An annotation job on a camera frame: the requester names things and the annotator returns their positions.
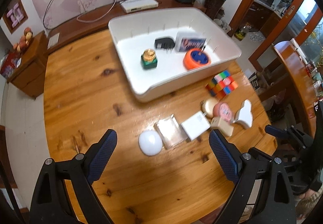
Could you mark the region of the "white plastic bottle-shaped piece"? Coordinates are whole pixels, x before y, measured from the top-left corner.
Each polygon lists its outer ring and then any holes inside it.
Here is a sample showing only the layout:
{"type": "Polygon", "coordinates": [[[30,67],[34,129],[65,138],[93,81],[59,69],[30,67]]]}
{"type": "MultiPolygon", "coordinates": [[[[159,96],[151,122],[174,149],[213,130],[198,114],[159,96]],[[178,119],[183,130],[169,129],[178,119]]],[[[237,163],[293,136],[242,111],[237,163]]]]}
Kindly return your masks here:
{"type": "Polygon", "coordinates": [[[244,129],[249,129],[252,127],[253,115],[251,112],[251,102],[246,99],[242,104],[241,108],[236,112],[234,123],[240,124],[244,129]]]}

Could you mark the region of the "beige rectangular block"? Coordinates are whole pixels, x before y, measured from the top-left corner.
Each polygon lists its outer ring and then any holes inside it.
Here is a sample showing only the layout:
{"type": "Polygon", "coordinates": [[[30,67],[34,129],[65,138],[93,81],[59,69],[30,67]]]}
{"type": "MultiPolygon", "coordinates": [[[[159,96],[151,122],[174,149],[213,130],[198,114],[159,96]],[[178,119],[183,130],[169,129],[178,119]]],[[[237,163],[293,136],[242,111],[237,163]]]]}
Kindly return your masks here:
{"type": "Polygon", "coordinates": [[[212,119],[210,129],[217,129],[226,137],[231,137],[234,131],[233,126],[218,116],[212,119]]]}

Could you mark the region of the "pink correction tape dispenser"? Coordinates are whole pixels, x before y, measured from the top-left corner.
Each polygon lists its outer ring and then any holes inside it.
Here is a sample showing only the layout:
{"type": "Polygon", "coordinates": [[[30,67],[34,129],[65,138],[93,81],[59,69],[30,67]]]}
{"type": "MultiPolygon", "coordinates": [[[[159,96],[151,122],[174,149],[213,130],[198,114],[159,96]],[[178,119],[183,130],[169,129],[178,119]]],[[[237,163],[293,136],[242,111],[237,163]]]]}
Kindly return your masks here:
{"type": "Polygon", "coordinates": [[[213,108],[213,116],[220,117],[229,124],[233,120],[233,112],[225,102],[218,102],[213,108]]]}

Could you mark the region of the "white square charger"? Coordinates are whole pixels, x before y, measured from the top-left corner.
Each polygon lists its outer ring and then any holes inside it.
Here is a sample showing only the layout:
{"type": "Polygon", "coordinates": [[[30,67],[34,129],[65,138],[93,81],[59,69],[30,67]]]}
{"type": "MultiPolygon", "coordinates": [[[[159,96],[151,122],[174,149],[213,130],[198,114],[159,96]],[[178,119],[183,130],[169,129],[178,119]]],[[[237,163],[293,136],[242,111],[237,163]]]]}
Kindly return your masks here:
{"type": "Polygon", "coordinates": [[[210,128],[210,122],[202,111],[198,111],[190,118],[182,122],[181,127],[188,136],[189,140],[193,141],[210,128]]]}

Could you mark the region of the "clear small plastic box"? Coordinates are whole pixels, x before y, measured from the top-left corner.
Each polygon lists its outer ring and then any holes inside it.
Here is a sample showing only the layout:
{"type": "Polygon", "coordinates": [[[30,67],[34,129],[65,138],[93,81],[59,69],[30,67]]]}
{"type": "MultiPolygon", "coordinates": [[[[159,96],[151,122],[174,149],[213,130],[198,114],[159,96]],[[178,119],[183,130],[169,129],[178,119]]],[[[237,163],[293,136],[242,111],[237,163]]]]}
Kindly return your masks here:
{"type": "Polygon", "coordinates": [[[161,119],[154,124],[155,130],[160,135],[166,149],[171,149],[187,139],[174,114],[161,119]]]}

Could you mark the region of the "white round case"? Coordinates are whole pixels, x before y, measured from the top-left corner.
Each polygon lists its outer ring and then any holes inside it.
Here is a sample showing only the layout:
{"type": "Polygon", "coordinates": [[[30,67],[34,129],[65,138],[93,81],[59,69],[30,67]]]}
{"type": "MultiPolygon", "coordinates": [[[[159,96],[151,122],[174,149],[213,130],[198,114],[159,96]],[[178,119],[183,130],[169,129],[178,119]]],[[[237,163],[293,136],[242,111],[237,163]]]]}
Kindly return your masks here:
{"type": "Polygon", "coordinates": [[[159,154],[163,148],[163,142],[155,130],[142,132],[138,137],[138,145],[141,151],[147,156],[155,156],[159,154]]]}

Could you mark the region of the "round beige compact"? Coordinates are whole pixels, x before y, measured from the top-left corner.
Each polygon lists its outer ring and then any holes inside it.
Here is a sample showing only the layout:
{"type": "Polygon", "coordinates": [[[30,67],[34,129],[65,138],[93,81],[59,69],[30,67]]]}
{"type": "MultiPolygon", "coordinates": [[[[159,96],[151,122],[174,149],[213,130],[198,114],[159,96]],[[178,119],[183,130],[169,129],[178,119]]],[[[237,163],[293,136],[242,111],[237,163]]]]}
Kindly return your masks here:
{"type": "Polygon", "coordinates": [[[218,103],[216,98],[208,98],[201,102],[201,111],[207,117],[212,119],[214,117],[214,107],[218,103]]]}

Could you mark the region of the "black power adapter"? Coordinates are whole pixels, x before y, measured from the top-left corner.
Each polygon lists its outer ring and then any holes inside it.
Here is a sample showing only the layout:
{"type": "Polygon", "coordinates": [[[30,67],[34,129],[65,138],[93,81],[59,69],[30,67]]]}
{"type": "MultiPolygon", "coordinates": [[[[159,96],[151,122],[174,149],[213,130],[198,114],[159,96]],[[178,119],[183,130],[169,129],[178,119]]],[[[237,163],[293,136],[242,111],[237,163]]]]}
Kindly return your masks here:
{"type": "Polygon", "coordinates": [[[171,37],[160,37],[154,41],[154,48],[157,50],[172,50],[174,47],[175,41],[171,37]]]}

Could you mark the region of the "red gift box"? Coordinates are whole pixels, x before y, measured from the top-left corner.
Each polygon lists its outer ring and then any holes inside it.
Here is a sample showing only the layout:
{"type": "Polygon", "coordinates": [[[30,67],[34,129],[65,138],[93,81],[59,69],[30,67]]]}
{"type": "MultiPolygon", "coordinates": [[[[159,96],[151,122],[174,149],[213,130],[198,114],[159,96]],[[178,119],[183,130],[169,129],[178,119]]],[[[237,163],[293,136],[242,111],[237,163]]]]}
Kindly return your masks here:
{"type": "Polygon", "coordinates": [[[1,59],[1,75],[8,79],[11,77],[17,66],[20,65],[21,56],[17,52],[9,51],[1,59]]]}

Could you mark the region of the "dark wicker basket red lid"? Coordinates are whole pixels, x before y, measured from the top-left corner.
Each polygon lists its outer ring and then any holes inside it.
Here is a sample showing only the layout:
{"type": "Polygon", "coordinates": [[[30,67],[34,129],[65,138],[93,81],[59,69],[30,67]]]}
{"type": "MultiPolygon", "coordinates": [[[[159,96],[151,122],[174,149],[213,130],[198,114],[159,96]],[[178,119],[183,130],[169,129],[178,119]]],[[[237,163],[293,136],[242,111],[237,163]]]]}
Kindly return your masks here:
{"type": "Polygon", "coordinates": [[[216,18],[219,10],[223,6],[226,0],[205,0],[204,7],[206,9],[205,14],[212,20],[216,18]]]}

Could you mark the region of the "white plastic storage bin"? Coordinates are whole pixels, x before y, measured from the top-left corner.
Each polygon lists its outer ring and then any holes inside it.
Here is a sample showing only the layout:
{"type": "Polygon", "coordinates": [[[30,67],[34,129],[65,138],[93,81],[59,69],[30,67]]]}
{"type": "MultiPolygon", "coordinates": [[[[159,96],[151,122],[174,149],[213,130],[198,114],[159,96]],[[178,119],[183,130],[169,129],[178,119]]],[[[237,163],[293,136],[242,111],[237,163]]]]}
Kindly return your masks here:
{"type": "Polygon", "coordinates": [[[140,102],[149,102],[225,70],[241,56],[231,38],[196,8],[132,13],[113,18],[108,29],[132,93],[140,102]],[[184,52],[154,48],[155,39],[175,39],[179,31],[198,32],[206,37],[203,52],[211,60],[209,65],[187,70],[183,65],[184,52]],[[157,67],[151,70],[144,70],[141,65],[141,55],[147,49],[153,49],[158,60],[157,67]]]}

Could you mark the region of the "decorative peaches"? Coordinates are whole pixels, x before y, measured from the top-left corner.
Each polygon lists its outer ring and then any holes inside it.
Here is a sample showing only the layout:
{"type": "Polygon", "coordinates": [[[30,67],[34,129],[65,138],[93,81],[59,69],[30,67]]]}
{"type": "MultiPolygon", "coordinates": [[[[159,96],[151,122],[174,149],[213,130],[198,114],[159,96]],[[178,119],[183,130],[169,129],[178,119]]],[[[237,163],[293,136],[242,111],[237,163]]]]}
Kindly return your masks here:
{"type": "Polygon", "coordinates": [[[24,29],[24,34],[21,36],[18,43],[13,45],[13,51],[17,53],[24,53],[33,40],[33,32],[30,27],[24,29]]]}

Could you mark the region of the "wooden TV cabinet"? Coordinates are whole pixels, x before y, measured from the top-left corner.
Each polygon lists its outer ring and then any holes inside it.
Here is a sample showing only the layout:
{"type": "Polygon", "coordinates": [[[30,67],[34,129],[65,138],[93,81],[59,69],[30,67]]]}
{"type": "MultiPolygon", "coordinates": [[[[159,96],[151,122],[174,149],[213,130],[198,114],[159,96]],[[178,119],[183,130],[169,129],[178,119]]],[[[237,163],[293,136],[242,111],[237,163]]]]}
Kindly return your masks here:
{"type": "MultiPolygon", "coordinates": [[[[180,8],[180,7],[195,7],[202,12],[205,12],[205,7],[198,1],[194,2],[194,4],[185,4],[180,3],[175,0],[156,0],[159,2],[158,9],[167,9],[167,8],[180,8]]],[[[46,54],[50,55],[53,52],[57,51],[61,47],[64,47],[80,38],[86,37],[90,34],[102,31],[108,27],[108,23],[111,19],[119,16],[126,15],[125,11],[123,11],[120,3],[116,4],[108,4],[107,6],[102,6],[96,8],[93,11],[90,11],[83,15],[80,19],[87,21],[87,23],[81,23],[77,21],[77,18],[72,18],[68,21],[65,21],[63,24],[54,28],[49,32],[49,38],[55,36],[57,33],[59,34],[58,42],[47,49],[46,54]],[[102,16],[104,13],[109,11],[109,13],[103,17],[102,19],[89,23],[90,20],[95,20],[102,16]]]]}

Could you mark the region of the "pink items in niche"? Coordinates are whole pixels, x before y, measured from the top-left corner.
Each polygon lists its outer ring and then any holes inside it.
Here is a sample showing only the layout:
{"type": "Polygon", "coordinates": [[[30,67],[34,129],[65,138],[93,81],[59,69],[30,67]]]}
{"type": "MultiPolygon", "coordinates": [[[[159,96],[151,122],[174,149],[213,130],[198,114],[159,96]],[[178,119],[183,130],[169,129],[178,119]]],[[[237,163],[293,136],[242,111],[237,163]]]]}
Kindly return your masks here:
{"type": "Polygon", "coordinates": [[[18,3],[16,3],[14,7],[8,11],[7,18],[11,20],[12,28],[15,28],[25,18],[18,3]]]}

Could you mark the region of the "white set-top box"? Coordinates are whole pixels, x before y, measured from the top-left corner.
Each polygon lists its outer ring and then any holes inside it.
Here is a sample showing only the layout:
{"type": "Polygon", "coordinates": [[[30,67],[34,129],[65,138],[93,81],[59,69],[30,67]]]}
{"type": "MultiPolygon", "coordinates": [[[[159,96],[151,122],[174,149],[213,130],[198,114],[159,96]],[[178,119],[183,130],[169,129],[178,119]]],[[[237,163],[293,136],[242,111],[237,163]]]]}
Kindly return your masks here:
{"type": "Polygon", "coordinates": [[[156,0],[126,0],[121,2],[121,7],[127,14],[157,8],[158,6],[159,2],[156,0]]]}

